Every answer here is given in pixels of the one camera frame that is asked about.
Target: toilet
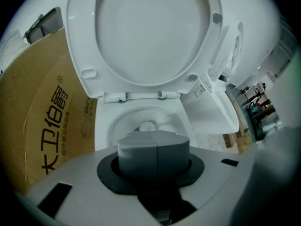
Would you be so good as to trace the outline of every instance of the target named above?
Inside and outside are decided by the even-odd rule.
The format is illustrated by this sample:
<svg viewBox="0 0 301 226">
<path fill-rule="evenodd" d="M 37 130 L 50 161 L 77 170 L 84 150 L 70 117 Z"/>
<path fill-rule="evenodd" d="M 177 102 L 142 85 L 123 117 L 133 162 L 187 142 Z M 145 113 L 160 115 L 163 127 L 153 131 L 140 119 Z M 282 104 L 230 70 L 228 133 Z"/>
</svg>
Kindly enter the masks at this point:
<svg viewBox="0 0 301 226">
<path fill-rule="evenodd" d="M 220 0 L 68 0 L 66 37 L 87 95 L 95 149 L 135 130 L 188 136 L 239 129 L 225 86 L 243 24 Z"/>
</svg>

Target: sticker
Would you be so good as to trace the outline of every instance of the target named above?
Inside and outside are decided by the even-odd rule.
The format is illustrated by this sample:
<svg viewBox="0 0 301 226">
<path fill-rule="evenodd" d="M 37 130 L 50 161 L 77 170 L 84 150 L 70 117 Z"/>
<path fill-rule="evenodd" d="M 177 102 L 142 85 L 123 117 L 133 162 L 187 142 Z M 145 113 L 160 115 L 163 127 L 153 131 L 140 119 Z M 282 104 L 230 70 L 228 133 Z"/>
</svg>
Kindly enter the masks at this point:
<svg viewBox="0 0 301 226">
<path fill-rule="evenodd" d="M 197 89 L 194 91 L 194 94 L 196 95 L 196 97 L 199 97 L 204 91 L 205 91 L 204 86 L 203 86 L 203 85 L 200 85 L 200 86 L 197 87 Z"/>
</svg>

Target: brown cardboard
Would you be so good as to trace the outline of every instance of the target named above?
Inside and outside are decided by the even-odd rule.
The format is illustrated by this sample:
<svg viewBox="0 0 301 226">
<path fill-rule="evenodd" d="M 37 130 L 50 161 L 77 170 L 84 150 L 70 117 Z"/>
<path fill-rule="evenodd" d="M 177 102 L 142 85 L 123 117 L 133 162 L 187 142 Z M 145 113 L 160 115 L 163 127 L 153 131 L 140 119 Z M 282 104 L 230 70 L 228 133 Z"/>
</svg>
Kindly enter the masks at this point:
<svg viewBox="0 0 301 226">
<path fill-rule="evenodd" d="M 0 158 L 25 193 L 64 162 L 94 151 L 96 100 L 86 96 L 61 29 L 0 76 Z"/>
</svg>

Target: toilet seat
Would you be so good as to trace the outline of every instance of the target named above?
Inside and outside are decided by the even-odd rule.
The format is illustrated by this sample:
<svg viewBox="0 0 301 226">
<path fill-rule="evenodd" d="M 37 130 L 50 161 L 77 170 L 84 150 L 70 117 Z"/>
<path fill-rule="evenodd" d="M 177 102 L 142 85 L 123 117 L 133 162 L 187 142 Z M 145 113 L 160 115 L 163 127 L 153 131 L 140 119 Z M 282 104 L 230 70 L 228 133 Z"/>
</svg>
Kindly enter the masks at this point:
<svg viewBox="0 0 301 226">
<path fill-rule="evenodd" d="M 222 8 L 219 0 L 68 0 L 66 20 L 89 97 L 179 98 L 215 48 Z"/>
</svg>

